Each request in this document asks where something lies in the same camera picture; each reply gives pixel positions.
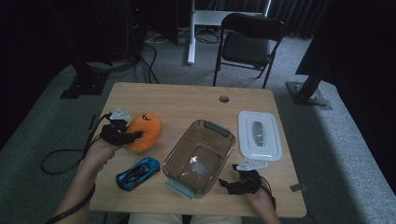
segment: blue toy car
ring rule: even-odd
[[[131,191],[141,185],[147,179],[160,171],[160,164],[151,157],[146,157],[131,169],[116,176],[117,185],[120,189]]]

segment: wooden table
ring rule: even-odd
[[[228,103],[219,98],[226,96]],[[96,180],[96,192],[91,210],[111,212],[171,213],[186,215],[257,216],[245,196],[229,195],[226,188],[214,185],[202,198],[191,200],[181,197],[166,186],[168,178],[163,171],[150,178],[133,191],[119,189],[119,174],[143,158],[150,156],[162,165],[184,132],[198,119],[214,121],[228,128],[236,137],[236,144],[219,178],[228,182],[239,181],[232,164],[239,164],[244,157],[239,150],[237,120],[242,110],[269,112],[276,117],[283,148],[283,157],[259,173],[271,184],[276,197],[276,212],[280,217],[303,217],[306,214],[303,195],[292,192],[290,186],[298,184],[288,143],[276,108],[274,95],[269,90],[164,84],[116,83],[108,97],[103,114],[116,108],[131,115],[141,112],[157,114],[163,122],[163,134],[155,147],[143,154],[121,149],[107,163]]]

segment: black cable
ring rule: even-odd
[[[103,219],[103,223],[106,224],[107,223],[107,216],[108,216],[108,212],[105,212],[105,217]]]
[[[159,81],[158,78],[155,76],[154,71],[152,71],[152,66],[154,65],[155,61],[157,60],[157,50],[156,50],[154,47],[152,47],[151,45],[148,45],[148,44],[146,44],[146,43],[145,43],[145,46],[147,46],[147,47],[153,49],[153,51],[154,51],[154,57],[153,57],[153,59],[152,59],[152,61],[151,61],[151,64],[148,64],[148,63],[146,62],[146,60],[145,60],[143,57],[141,57],[142,61],[146,64],[146,66],[147,66],[148,69],[149,69],[149,70],[148,70],[148,82],[149,82],[149,83],[153,83],[153,82],[151,81],[151,74],[152,74],[153,77],[155,78],[155,81],[157,82],[157,84],[160,84],[160,81]]]
[[[65,172],[71,170],[73,167],[75,167],[76,165],[78,165],[78,164],[84,159],[84,157],[85,157],[85,155],[86,155],[88,149],[89,149],[90,146],[92,145],[92,143],[94,143],[95,141],[97,141],[98,139],[100,139],[100,138],[97,138],[97,139],[94,139],[94,140],[92,141],[92,137],[93,137],[94,133],[96,132],[96,130],[97,130],[99,124],[101,123],[101,121],[102,121],[104,118],[106,118],[106,116],[109,116],[109,115],[108,115],[108,114],[103,115],[103,116],[102,116],[101,118],[99,118],[99,120],[96,122],[96,125],[95,125],[95,127],[93,128],[93,131],[91,132],[91,134],[90,134],[90,136],[89,136],[89,138],[88,138],[88,140],[87,140],[87,143],[86,143],[86,146],[85,146],[84,150],[80,150],[80,149],[59,149],[59,150],[51,151],[51,152],[44,158],[44,160],[41,162],[41,170],[42,170],[44,173],[49,174],[49,175],[59,175],[59,174],[63,174],[63,173],[65,173]],[[64,170],[64,171],[61,171],[61,172],[49,172],[49,171],[47,171],[47,170],[44,168],[44,163],[45,163],[45,161],[47,160],[47,158],[48,158],[50,155],[52,155],[53,153],[56,153],[56,152],[60,152],[60,151],[83,151],[83,155],[82,155],[81,159],[78,160],[78,162],[76,162],[73,166],[67,168],[67,169]],[[95,184],[93,184],[93,186],[92,186],[92,188],[91,188],[91,191],[90,191],[89,194],[84,198],[84,200],[82,200],[80,203],[76,204],[74,207],[70,208],[69,210],[67,210],[67,211],[65,211],[65,212],[63,212],[63,213],[61,213],[60,215],[51,218],[50,220],[48,220],[48,221],[46,222],[46,224],[58,222],[59,220],[61,220],[61,219],[65,218],[65,217],[68,217],[68,216],[70,216],[70,215],[76,213],[80,208],[82,208],[87,202],[90,201],[90,199],[92,198],[92,196],[93,196],[94,193],[95,193]]]
[[[145,79],[146,83],[149,83],[149,76],[146,76],[147,70],[149,69],[149,67],[147,66],[147,62],[142,56],[140,62],[142,62],[141,65],[142,65],[143,78]]]
[[[312,219],[312,221],[313,221],[315,224],[317,224],[317,221],[314,219],[314,217],[312,217],[312,215],[311,215],[308,211],[306,211],[306,213],[307,213],[308,216]]]
[[[201,37],[199,37],[199,35],[196,36],[195,39],[201,43],[205,43],[205,44],[218,44],[219,43],[220,36],[217,33],[208,33],[208,34],[200,34],[200,35],[213,35],[216,38],[216,40],[211,41],[211,40],[201,38]]]
[[[117,78],[121,78],[121,77],[127,77],[127,76],[129,76],[131,74],[134,74],[135,71],[136,71],[136,67],[134,66],[134,68],[132,68],[131,71],[128,72],[128,73],[125,73],[125,74],[117,76],[117,77],[107,77],[107,78],[108,79],[117,79]]]
[[[64,174],[64,173],[66,173],[66,172],[72,170],[73,168],[75,168],[75,167],[81,162],[82,159],[79,159],[79,160],[76,161],[76,163],[74,163],[73,165],[71,165],[71,166],[69,166],[68,168],[66,168],[66,169],[64,169],[64,170],[62,170],[62,171],[59,171],[59,172],[52,172],[52,171],[49,171],[49,170],[47,170],[47,169],[45,168],[44,164],[45,164],[46,160],[47,160],[52,154],[57,153],[57,152],[65,152],[65,151],[66,151],[66,152],[67,152],[67,151],[82,152],[83,149],[58,149],[58,150],[51,151],[49,154],[47,154],[47,156],[44,157],[43,161],[41,162],[41,171],[43,171],[43,172],[44,172],[45,174],[47,174],[47,175],[61,175],[61,174]]]
[[[50,224],[50,223],[56,223],[61,219],[64,219],[65,217],[68,217],[72,214],[74,214],[75,212],[77,212],[80,208],[82,208],[87,202],[90,201],[90,199],[92,198],[93,194],[95,193],[95,184],[93,184],[90,193],[88,193],[87,197],[85,197],[84,200],[82,200],[81,203],[76,204],[74,207],[70,208],[69,210],[59,214],[56,217],[51,218],[50,220],[48,220],[45,224]]]
[[[108,73],[115,73],[115,72],[131,70],[132,68],[134,68],[136,66],[136,63],[137,63],[136,59],[129,59],[129,61],[126,63],[120,64],[118,66],[108,67],[108,68],[100,68],[100,67],[95,67],[92,65],[89,65],[89,67],[91,68],[91,70],[93,72],[96,72],[99,74],[101,74],[101,73],[108,74]]]
[[[92,140],[92,137],[93,137],[94,133],[96,132],[97,127],[99,126],[100,122],[102,122],[102,120],[103,120],[105,117],[106,117],[106,115],[102,116],[102,117],[99,118],[99,120],[96,122],[96,125],[95,125],[95,127],[93,128],[93,131],[92,131],[92,133],[90,134],[90,136],[89,136],[89,138],[88,138],[88,141],[87,141],[87,144],[86,144],[86,146],[85,146],[84,149],[57,149],[57,150],[53,150],[53,151],[49,152],[49,153],[44,157],[44,159],[41,161],[41,164],[40,164],[41,171],[44,172],[44,173],[47,174],[47,175],[61,175],[61,174],[64,174],[64,173],[66,173],[66,172],[72,170],[72,169],[75,168],[77,165],[79,165],[79,164],[81,163],[81,161],[82,161],[82,158],[80,158],[78,161],[76,161],[73,165],[71,165],[71,166],[65,168],[65,169],[62,170],[62,171],[58,171],[58,172],[49,171],[49,170],[46,169],[46,167],[45,167],[45,163],[46,163],[47,159],[49,159],[50,156],[54,155],[55,153],[59,153],[59,152],[86,152],[86,151],[88,150],[88,148],[89,148],[89,147],[91,146],[91,144],[92,144],[92,143],[91,143],[91,140]]]
[[[265,186],[263,186],[263,185],[260,185],[260,187],[271,197],[272,204],[274,206],[274,209],[276,210],[276,198],[272,195],[272,190],[271,190],[270,183],[264,177],[260,176],[260,178],[265,181],[265,183],[268,186],[268,189]]]

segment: wire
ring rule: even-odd
[[[71,165],[71,166],[67,167],[66,169],[64,169],[64,170],[62,170],[62,171],[59,171],[59,172],[52,172],[52,171],[49,171],[49,170],[47,170],[47,169],[45,168],[45,165],[44,165],[44,164],[45,164],[45,162],[47,161],[47,159],[48,159],[51,155],[53,155],[53,154],[55,154],[55,153],[58,153],[58,152],[69,152],[69,151],[82,152],[83,149],[58,149],[58,150],[51,151],[49,154],[47,154],[47,156],[44,157],[43,161],[41,162],[41,170],[42,170],[45,174],[47,174],[47,175],[61,175],[61,174],[64,174],[64,173],[66,173],[66,172],[72,170],[73,168],[75,168],[75,167],[81,162],[82,159],[79,159],[79,160],[76,161],[76,163],[74,163],[73,165]]]
[[[149,48],[154,50],[154,57],[153,57],[150,65],[146,62],[146,60],[143,57],[141,57],[143,63],[145,63],[146,66],[148,67],[148,82],[152,83],[152,81],[151,81],[151,74],[152,74],[154,79],[155,79],[155,81],[157,82],[157,84],[160,84],[160,81],[155,76],[154,71],[152,71],[152,66],[154,65],[155,61],[157,60],[157,50],[154,47],[152,47],[151,45],[149,45],[149,44],[145,43],[145,46],[147,46],[147,47],[149,47]]]
[[[126,43],[125,43],[125,50],[123,53],[123,57],[125,58],[126,52],[128,51],[129,48],[129,24],[128,24],[128,18],[125,16],[125,26],[126,26]]]
[[[81,163],[81,161],[82,161],[82,159],[83,159],[83,157],[84,157],[86,151],[88,150],[88,148],[91,146],[91,144],[92,144],[93,142],[95,142],[95,141],[97,140],[97,139],[95,139],[94,141],[91,142],[92,137],[93,137],[94,133],[96,132],[96,129],[98,128],[100,122],[102,122],[102,120],[103,120],[105,117],[106,117],[106,115],[103,115],[103,116],[102,116],[101,118],[99,118],[99,120],[96,122],[96,125],[95,125],[95,127],[93,128],[93,131],[92,131],[92,133],[90,134],[90,136],[89,136],[89,138],[88,138],[88,140],[87,140],[87,143],[86,143],[86,146],[84,147],[84,149],[57,149],[57,150],[53,150],[53,151],[49,152],[49,153],[43,158],[43,160],[41,161],[41,164],[40,164],[41,171],[43,171],[43,172],[44,172],[45,174],[47,174],[47,175],[61,175],[61,174],[64,174],[64,173],[66,173],[66,172],[72,170],[72,169],[75,168],[77,165],[79,165],[79,164]],[[48,169],[45,167],[46,161],[47,161],[52,155],[54,155],[55,153],[59,153],[59,152],[83,152],[83,155],[82,155],[82,157],[81,157],[80,159],[78,159],[78,161],[76,161],[73,165],[71,165],[71,166],[69,166],[69,167],[66,167],[66,168],[65,168],[64,170],[62,170],[62,171],[57,171],[57,172],[56,172],[56,171],[50,171],[50,170],[48,170]]]
[[[159,42],[157,42],[157,41],[151,41],[151,40],[156,39],[156,38],[158,38],[158,37],[162,37],[163,40],[162,40],[162,41],[159,41]],[[155,35],[155,36],[152,36],[152,37],[150,37],[149,39],[145,40],[144,42],[145,42],[145,43],[150,43],[150,44],[161,44],[161,43],[165,43],[166,41],[168,41],[168,39],[164,38],[162,35]]]
[[[76,204],[74,207],[70,208],[69,210],[59,214],[56,217],[51,218],[50,220],[48,220],[46,222],[46,224],[50,224],[50,223],[56,223],[61,219],[64,219],[65,217],[68,217],[74,213],[76,213],[79,209],[81,209],[87,202],[90,201],[90,199],[92,198],[93,194],[95,193],[95,184],[93,184],[91,191],[88,193],[88,195],[84,198],[84,200],[82,200],[80,203]]]
[[[315,224],[317,224],[317,221],[314,219],[314,217],[312,217],[312,215],[311,215],[308,211],[306,211],[306,213],[307,213],[308,216],[312,219],[312,221],[313,221]]]
[[[105,212],[105,217],[103,218],[103,223],[107,223],[107,216],[108,216],[108,212]]]
[[[265,179],[264,177],[262,177],[262,176],[260,176],[260,178],[262,179],[262,180],[264,180],[265,181],[265,183],[267,184],[267,186],[268,186],[268,189],[266,189],[263,185],[261,185],[261,187],[262,187],[262,189],[265,189],[265,190],[267,190],[267,191],[269,191],[271,194],[272,194],[272,191],[271,191],[271,186],[270,186],[270,183],[268,182],[268,180],[267,179]]]
[[[117,79],[117,78],[121,78],[121,77],[126,77],[129,76],[131,74],[134,74],[136,71],[136,66],[134,66],[130,71],[128,71],[127,73],[123,74],[123,75],[119,75],[117,77],[108,77],[109,79]]]
[[[137,62],[137,59],[130,58],[127,63],[123,63],[118,66],[112,66],[112,67],[108,67],[108,68],[100,68],[100,67],[96,67],[93,65],[89,65],[89,67],[91,68],[91,70],[93,72],[108,74],[108,73],[115,73],[115,72],[131,70],[132,68],[135,68],[136,62]]]
[[[196,36],[195,39],[201,43],[205,43],[205,44],[218,44],[219,43],[220,36],[217,33],[209,32],[208,34],[200,34],[200,35],[213,35],[216,38],[216,40],[211,41],[211,40],[207,40],[207,39]]]

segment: human hand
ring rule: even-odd
[[[114,146],[104,139],[96,137],[92,141],[82,164],[84,167],[99,172],[103,169],[107,161],[114,157],[115,152],[120,148],[123,148],[123,146]]]
[[[276,214],[272,202],[272,196],[263,188],[267,189],[268,192],[270,192],[269,186],[266,182],[262,180],[262,188],[259,188],[256,193],[245,194],[247,200],[250,202],[250,204],[257,211],[258,215],[264,220],[265,223],[280,223],[279,217]]]

